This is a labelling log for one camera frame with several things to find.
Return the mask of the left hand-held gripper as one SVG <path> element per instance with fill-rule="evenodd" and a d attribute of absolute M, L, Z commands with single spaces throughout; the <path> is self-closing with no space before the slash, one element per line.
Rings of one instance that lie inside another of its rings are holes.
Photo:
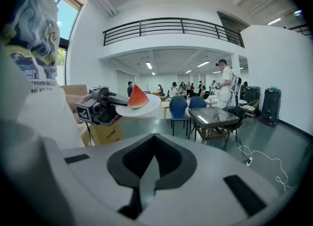
<path fill-rule="evenodd" d="M 75 109 L 79 120 L 83 122 L 111 126 L 120 118 L 115 105 L 127 106 L 128 102 L 128 97 L 110 92 L 107 87 L 102 87 L 93 89 L 91 98 L 86 103 L 75 103 Z"/>

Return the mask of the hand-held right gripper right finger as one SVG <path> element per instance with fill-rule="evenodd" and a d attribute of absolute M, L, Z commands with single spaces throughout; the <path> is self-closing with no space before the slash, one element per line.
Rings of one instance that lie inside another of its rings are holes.
<path fill-rule="evenodd" d="M 215 147 L 165 135 L 165 138 L 190 150 L 197 159 L 193 176 L 180 188 L 158 190 L 141 213 L 145 225 L 254 225 L 265 222 L 261 212 L 254 219 L 248 216 L 224 182 L 237 175 L 274 209 L 279 193 L 264 177 L 243 165 L 229 153 Z"/>

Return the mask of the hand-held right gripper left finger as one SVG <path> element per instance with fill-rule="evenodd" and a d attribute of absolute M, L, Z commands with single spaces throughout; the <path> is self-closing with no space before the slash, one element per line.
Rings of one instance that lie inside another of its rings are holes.
<path fill-rule="evenodd" d="M 61 204 L 71 220 L 130 220 L 139 200 L 133 196 L 139 189 L 126 187 L 128 175 L 122 158 L 110 160 L 128 146 L 136 146 L 153 135 L 140 135 L 116 143 L 90 148 L 61 151 L 56 142 L 44 138 L 46 158 L 54 181 L 61 192 Z"/>

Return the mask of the red watermelon slice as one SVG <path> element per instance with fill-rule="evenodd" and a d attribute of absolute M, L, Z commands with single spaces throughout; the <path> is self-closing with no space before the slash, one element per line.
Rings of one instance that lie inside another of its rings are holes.
<path fill-rule="evenodd" d="M 137 86 L 134 85 L 129 97 L 128 107 L 138 109 L 149 102 L 148 96 Z"/>

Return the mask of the white round plate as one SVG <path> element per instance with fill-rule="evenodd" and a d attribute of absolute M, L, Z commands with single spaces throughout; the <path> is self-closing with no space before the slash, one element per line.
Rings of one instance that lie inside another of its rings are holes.
<path fill-rule="evenodd" d="M 128 106 L 116 105 L 116 112 L 124 117 L 155 117 L 156 110 L 161 106 L 161 99 L 153 94 L 146 94 L 149 101 L 140 108 L 130 108 Z"/>

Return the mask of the black glass-top patterned table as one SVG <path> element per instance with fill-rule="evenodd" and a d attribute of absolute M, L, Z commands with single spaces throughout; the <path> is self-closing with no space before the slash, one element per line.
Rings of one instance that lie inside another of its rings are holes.
<path fill-rule="evenodd" d="M 188 134 L 200 135 L 201 143 L 215 139 L 223 139 L 225 151 L 230 133 L 236 130 L 241 121 L 239 117 L 217 107 L 204 108 L 202 111 L 189 114 L 193 126 Z"/>

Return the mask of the cardboard box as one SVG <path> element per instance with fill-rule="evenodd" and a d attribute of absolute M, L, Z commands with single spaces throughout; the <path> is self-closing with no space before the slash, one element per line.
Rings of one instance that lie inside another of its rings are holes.
<path fill-rule="evenodd" d="M 81 139 L 85 147 L 105 145 L 123 139 L 120 121 L 111 126 L 91 125 L 84 127 Z"/>
<path fill-rule="evenodd" d="M 64 85 L 61 87 L 66 95 L 85 96 L 88 94 L 86 85 Z"/>

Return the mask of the light wooden table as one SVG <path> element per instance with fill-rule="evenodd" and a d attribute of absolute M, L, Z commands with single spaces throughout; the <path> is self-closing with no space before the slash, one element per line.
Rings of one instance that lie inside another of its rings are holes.
<path fill-rule="evenodd" d="M 170 101 L 161 102 L 161 107 L 163 108 L 163 118 L 166 119 L 167 110 L 169 109 Z"/>

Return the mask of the blue chair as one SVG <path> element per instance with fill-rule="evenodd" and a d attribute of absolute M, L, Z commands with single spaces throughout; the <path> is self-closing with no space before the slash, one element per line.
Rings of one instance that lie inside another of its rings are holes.
<path fill-rule="evenodd" d="M 207 107 L 206 101 L 200 96 L 193 96 L 189 102 L 189 113 L 202 111 Z"/>
<path fill-rule="evenodd" d="M 171 114 L 171 128 L 172 136 L 175 135 L 175 121 L 182 121 L 183 128 L 186 129 L 186 136 L 188 135 L 189 127 L 189 116 L 186 113 L 186 108 L 188 106 L 187 101 L 184 97 L 175 96 L 171 99 L 169 104 L 169 110 Z"/>

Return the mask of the black bag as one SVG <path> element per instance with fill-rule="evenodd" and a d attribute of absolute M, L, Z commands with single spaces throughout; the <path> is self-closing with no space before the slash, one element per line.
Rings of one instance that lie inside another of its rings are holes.
<path fill-rule="evenodd" d="M 223 110 L 239 117 L 240 121 L 243 120 L 244 118 L 246 118 L 246 113 L 245 113 L 244 109 L 241 107 L 229 106 L 229 107 L 223 108 Z"/>

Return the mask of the person's white printed t-shirt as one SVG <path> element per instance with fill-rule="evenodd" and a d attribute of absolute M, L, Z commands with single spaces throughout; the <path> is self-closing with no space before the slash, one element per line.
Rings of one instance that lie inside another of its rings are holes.
<path fill-rule="evenodd" d="M 27 96 L 19 123 L 56 141 L 60 149 L 83 146 L 76 119 L 57 83 L 60 42 L 54 0 L 17 0 L 0 35 L 8 57 L 19 68 Z"/>

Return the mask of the black balcony railing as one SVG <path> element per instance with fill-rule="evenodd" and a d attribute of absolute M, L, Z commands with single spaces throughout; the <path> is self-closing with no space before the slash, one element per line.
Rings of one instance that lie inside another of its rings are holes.
<path fill-rule="evenodd" d="M 158 34 L 190 34 L 226 41 L 245 47 L 239 31 L 191 18 L 150 18 L 121 24 L 103 31 L 103 45 Z"/>

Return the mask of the window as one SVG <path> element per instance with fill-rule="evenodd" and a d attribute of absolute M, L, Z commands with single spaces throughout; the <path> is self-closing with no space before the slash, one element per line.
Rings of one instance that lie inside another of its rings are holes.
<path fill-rule="evenodd" d="M 77 0 L 55 0 L 55 3 L 58 9 L 57 25 L 60 37 L 69 40 L 82 4 Z"/>

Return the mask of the black machine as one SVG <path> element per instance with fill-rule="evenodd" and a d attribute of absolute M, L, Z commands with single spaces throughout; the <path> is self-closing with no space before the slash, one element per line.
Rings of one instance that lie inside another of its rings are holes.
<path fill-rule="evenodd" d="M 245 88 L 244 100 L 247 103 L 251 103 L 256 100 L 260 100 L 261 88 L 258 86 L 248 86 Z"/>

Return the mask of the black mobile robot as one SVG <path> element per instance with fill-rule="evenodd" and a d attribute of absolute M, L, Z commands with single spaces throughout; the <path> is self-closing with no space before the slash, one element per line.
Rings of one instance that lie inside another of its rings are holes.
<path fill-rule="evenodd" d="M 277 88 L 265 90 L 261 114 L 258 117 L 261 122 L 272 127 L 278 124 L 281 94 L 281 90 Z"/>

